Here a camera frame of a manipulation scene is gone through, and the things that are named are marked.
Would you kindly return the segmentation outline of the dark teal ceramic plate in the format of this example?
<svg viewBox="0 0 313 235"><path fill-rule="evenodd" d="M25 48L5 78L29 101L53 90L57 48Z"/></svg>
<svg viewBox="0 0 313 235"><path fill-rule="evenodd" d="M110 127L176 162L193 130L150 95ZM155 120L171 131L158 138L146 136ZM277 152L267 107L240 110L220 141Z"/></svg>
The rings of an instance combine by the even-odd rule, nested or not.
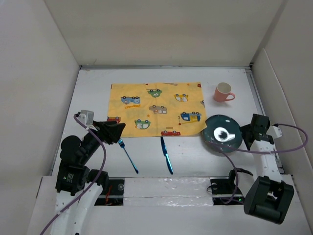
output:
<svg viewBox="0 0 313 235"><path fill-rule="evenodd" d="M213 115L206 121L201 132L203 140L215 151L230 153L238 149L242 142L242 133L237 121L225 115Z"/></svg>

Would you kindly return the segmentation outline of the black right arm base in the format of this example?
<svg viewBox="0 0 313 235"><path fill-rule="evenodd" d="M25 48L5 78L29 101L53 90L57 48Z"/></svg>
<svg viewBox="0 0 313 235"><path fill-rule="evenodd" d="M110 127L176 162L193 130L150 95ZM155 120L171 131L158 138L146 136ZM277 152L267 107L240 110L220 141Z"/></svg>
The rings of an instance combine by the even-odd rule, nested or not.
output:
<svg viewBox="0 0 313 235"><path fill-rule="evenodd" d="M212 195L214 206L244 205L253 201L248 194L253 185L253 173L243 168L230 170L226 177L210 178L207 192Z"/></svg>

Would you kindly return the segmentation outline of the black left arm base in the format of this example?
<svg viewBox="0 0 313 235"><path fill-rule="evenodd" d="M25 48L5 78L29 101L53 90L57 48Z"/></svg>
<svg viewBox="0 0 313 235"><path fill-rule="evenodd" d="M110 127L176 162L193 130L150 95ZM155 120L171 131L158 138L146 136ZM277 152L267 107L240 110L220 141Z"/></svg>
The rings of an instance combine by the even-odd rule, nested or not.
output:
<svg viewBox="0 0 313 235"><path fill-rule="evenodd" d="M123 206L124 178L109 178L108 187L103 190L95 202L95 206Z"/></svg>

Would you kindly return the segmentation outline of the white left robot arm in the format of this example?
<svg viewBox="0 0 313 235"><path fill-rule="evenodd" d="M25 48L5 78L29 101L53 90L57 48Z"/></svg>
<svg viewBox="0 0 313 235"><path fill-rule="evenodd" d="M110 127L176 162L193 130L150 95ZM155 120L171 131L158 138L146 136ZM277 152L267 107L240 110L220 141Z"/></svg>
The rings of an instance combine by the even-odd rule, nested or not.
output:
<svg viewBox="0 0 313 235"><path fill-rule="evenodd" d="M81 235L87 216L101 194L109 189L104 171L106 144L121 138L124 123L117 121L76 122L87 134L80 139L71 135L61 142L61 162L56 181L55 215L46 225L52 235Z"/></svg>

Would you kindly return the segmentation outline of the pink ceramic mug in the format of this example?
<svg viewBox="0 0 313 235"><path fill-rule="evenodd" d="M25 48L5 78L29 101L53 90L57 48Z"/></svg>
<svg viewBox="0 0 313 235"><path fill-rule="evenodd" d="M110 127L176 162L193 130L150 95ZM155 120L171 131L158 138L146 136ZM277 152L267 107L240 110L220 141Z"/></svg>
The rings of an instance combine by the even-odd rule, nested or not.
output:
<svg viewBox="0 0 313 235"><path fill-rule="evenodd" d="M232 87L225 82L221 82L216 86L214 100L217 102L232 101L235 99L235 94L231 92Z"/></svg>

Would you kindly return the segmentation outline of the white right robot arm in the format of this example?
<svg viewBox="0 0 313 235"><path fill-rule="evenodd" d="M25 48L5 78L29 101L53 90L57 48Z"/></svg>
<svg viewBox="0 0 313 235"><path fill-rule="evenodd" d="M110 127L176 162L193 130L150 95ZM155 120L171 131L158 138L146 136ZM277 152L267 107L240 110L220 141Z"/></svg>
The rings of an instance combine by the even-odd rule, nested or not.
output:
<svg viewBox="0 0 313 235"><path fill-rule="evenodd" d="M282 136L267 116L253 114L250 124L240 127L247 150L254 157L256 175L245 195L245 214L282 224L291 204L294 189L285 183L278 170L274 139Z"/></svg>

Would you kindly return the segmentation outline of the yellow vehicle print cloth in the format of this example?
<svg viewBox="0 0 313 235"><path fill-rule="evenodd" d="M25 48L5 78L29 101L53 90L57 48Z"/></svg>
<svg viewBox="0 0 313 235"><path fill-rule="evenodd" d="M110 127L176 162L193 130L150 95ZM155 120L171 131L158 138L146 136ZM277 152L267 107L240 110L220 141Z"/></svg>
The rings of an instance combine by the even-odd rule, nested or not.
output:
<svg viewBox="0 0 313 235"><path fill-rule="evenodd" d="M206 119L200 82L111 85L108 120L124 138L194 136Z"/></svg>

